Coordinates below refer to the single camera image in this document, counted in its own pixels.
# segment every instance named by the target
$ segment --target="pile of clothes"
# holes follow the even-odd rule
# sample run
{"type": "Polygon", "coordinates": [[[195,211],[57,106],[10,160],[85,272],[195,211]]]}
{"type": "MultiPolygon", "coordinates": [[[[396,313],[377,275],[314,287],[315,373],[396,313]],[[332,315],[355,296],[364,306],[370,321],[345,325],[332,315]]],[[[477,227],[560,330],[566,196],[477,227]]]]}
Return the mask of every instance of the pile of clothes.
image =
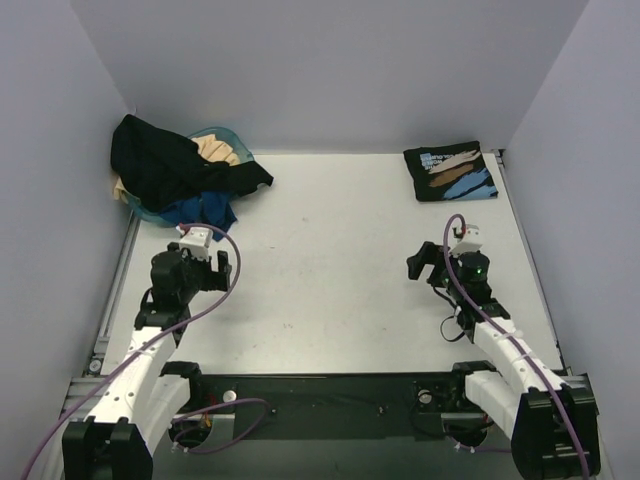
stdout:
{"type": "Polygon", "coordinates": [[[215,134],[189,139],[133,115],[113,133],[111,168],[119,175],[114,198],[143,219],[207,223],[224,231],[236,221],[233,197],[273,183],[252,155],[239,155],[215,134]]]}

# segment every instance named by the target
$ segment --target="yellow cloth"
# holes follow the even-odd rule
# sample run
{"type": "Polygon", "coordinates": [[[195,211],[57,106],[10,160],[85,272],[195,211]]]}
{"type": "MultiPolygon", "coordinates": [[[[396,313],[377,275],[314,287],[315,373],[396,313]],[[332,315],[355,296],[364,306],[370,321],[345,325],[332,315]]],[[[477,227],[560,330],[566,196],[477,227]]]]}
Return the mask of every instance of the yellow cloth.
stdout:
{"type": "MultiPolygon", "coordinates": [[[[238,155],[233,153],[233,149],[229,144],[218,140],[215,134],[192,138],[191,141],[198,145],[198,154],[207,162],[227,162],[232,167],[234,165],[240,165],[238,155]]],[[[127,203],[127,196],[125,195],[126,191],[127,189],[124,188],[122,180],[118,177],[116,184],[113,187],[113,198],[127,203]]]]}

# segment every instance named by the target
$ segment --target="folded black shirt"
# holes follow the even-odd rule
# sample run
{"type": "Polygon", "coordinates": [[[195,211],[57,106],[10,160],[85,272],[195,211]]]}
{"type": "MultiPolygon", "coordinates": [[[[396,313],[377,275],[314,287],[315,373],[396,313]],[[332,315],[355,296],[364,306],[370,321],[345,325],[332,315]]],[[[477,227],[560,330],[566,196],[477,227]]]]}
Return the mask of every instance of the folded black shirt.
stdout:
{"type": "Polygon", "coordinates": [[[201,192],[243,196],[262,183],[273,183],[273,177],[258,162],[233,167],[226,162],[209,163],[198,154],[195,142],[133,115],[126,115],[113,132],[111,168],[152,212],[201,192]]]}
{"type": "Polygon", "coordinates": [[[498,195],[480,142],[420,147],[404,152],[419,202],[475,200],[498,195]]]}

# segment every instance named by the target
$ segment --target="table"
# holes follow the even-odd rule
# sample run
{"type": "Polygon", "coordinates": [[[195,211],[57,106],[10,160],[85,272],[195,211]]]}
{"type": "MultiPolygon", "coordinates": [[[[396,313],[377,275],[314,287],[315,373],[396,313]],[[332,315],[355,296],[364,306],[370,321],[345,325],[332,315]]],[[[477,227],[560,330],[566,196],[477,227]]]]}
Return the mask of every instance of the table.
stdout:
{"type": "MultiPolygon", "coordinates": [[[[477,224],[491,260],[494,295],[551,368],[561,368],[496,159],[485,154],[497,199],[420,204],[401,154],[258,155],[275,177],[233,202],[230,234],[242,253],[237,289],[191,324],[172,360],[206,374],[449,371],[485,359],[466,338],[450,344],[438,327],[451,308],[425,283],[407,278],[405,259],[425,240],[442,242],[456,212],[477,224]]],[[[173,229],[142,223],[131,254],[102,373],[123,357],[150,286],[151,258],[175,241],[173,229]]],[[[230,252],[221,242],[211,248],[230,252]]],[[[220,295],[200,293],[192,313],[220,295]]],[[[445,332],[458,332],[455,322],[445,332]]]]}

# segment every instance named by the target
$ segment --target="wall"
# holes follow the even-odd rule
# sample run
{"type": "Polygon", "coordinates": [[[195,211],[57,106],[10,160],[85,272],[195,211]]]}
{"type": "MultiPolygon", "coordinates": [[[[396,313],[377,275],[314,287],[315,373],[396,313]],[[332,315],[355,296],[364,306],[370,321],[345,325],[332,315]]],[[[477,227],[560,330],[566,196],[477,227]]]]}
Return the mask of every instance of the wall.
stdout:
{"type": "Polygon", "coordinates": [[[593,381],[616,478],[640,471],[640,3],[591,0],[507,148],[562,350],[593,381]]]}
{"type": "Polygon", "coordinates": [[[126,108],[63,0],[2,2],[0,64],[0,476],[14,479],[95,340],[127,225],[108,163],[126,108]]]}
{"type": "Polygon", "coordinates": [[[586,0],[72,0],[138,112],[254,149],[504,147],[586,0]]]}

